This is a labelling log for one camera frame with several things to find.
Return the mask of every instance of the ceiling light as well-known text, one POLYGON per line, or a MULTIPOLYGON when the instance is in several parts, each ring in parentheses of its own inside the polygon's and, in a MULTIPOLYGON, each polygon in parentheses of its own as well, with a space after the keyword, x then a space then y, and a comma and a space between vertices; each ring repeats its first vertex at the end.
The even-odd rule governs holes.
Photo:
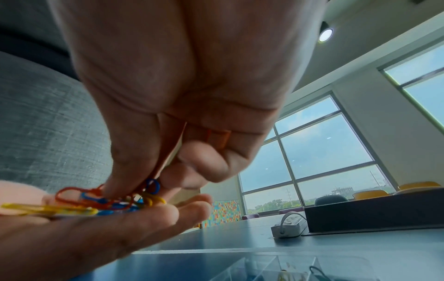
POLYGON ((319 35, 319 42, 325 42, 333 35, 333 29, 323 21, 321 24, 321 33, 319 35))

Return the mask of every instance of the mosaic tile wall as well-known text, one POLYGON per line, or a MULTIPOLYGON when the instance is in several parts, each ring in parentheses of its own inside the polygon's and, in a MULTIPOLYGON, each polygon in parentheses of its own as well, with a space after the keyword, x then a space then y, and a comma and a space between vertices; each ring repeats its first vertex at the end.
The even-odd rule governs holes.
POLYGON ((213 213, 208 220, 203 221, 202 227, 220 225, 241 220, 241 208, 238 200, 215 201, 213 213))

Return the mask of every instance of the hand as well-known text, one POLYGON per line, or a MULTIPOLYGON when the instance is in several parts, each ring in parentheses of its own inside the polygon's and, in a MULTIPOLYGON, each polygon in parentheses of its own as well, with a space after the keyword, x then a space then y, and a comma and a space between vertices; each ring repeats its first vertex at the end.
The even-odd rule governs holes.
POLYGON ((110 132, 105 195, 161 171, 163 187, 175 188, 168 199, 252 161, 308 64, 326 0, 49 4, 110 132))
MULTIPOLYGON (((0 203, 39 204, 42 197, 34 187, 5 181, 0 194, 0 203)), ((75 277, 192 228, 208 218, 210 203, 210 196, 199 194, 177 207, 96 218, 0 216, 0 276, 9 281, 75 277)))

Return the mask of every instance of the blue table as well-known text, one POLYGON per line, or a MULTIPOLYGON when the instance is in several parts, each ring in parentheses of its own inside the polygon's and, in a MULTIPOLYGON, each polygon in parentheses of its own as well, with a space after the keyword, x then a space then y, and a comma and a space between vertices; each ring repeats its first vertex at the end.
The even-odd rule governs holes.
POLYGON ((78 281, 207 281, 257 251, 358 256, 381 281, 444 280, 444 229, 304 236, 275 240, 281 216, 238 221, 181 234, 77 278, 78 281))

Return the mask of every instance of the sky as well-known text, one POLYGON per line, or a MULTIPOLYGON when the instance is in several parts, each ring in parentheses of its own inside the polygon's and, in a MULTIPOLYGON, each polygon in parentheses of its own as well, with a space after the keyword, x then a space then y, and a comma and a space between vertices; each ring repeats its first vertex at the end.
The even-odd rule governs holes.
MULTIPOLYGON (((444 45, 386 72, 397 83, 403 84, 442 67, 444 45)), ((405 90, 444 124, 444 74, 405 90)), ((282 134, 337 110, 333 100, 326 98, 278 121, 276 129, 282 134)), ((267 139, 274 136, 274 131, 271 131, 267 139)), ((286 136, 282 138, 282 144, 296 180, 372 161, 342 114, 286 136)), ((253 163, 240 174, 240 181, 244 192, 291 181, 277 141, 262 146, 253 163)), ((341 187, 352 187, 358 191, 385 185, 389 183, 376 165, 298 183, 305 200, 330 194, 341 187)), ((246 207, 250 209, 276 199, 297 200, 293 184, 245 195, 246 207)))

